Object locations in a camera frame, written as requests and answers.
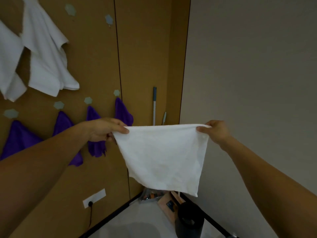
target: yellow-brown wall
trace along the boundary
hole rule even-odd
[[[85,97],[101,116],[114,116],[115,89],[121,91],[136,126],[152,125],[153,86],[157,87],[156,124],[167,110],[167,121],[179,120],[182,75],[189,2],[184,0],[39,0],[53,22],[69,39],[64,45],[68,69],[79,82],[77,91],[61,90],[51,97],[32,88],[15,103],[0,98],[0,112],[14,108],[27,128],[43,139],[51,137],[58,110],[74,123],[84,121]],[[76,8],[67,15],[66,3]],[[22,31],[22,0],[0,0],[0,19],[13,32]],[[111,27],[105,15],[113,19]],[[17,73],[29,79],[30,52],[25,49]],[[0,149],[5,144],[12,120],[0,116]],[[11,235],[15,237],[79,237],[89,224],[89,210],[82,201],[105,188],[106,197],[94,205],[92,226],[115,211],[143,187],[128,178],[118,147],[107,144],[106,157],[91,157],[85,146],[84,164],[69,166],[44,200]]]

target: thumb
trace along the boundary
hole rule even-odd
[[[112,124],[111,125],[111,130],[112,131],[116,131],[116,132],[119,132],[119,133],[122,133],[122,134],[128,134],[129,133],[129,130],[123,126],[120,126],[118,124]]]
[[[196,130],[198,132],[201,132],[201,133],[204,133],[204,134],[208,134],[209,133],[209,129],[210,128],[207,128],[207,127],[204,127],[204,126],[199,126],[196,128]]]

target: blue handle grip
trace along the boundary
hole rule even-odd
[[[153,87],[153,101],[156,101],[156,87]]]

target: white floor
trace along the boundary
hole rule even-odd
[[[174,227],[156,202],[131,204],[89,238],[177,238]],[[224,236],[205,220],[201,238]]]

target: hanging white towel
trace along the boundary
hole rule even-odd
[[[23,51],[21,38],[0,21],[0,90],[4,99],[14,102],[26,87],[16,74],[16,68]]]
[[[67,38],[53,23],[38,0],[23,0],[24,46],[31,50],[29,86],[56,97],[60,89],[79,89],[67,70],[66,54],[61,47]]]
[[[129,176],[148,188],[185,192],[197,197],[208,135],[196,131],[207,125],[182,124],[126,127],[114,132]]]

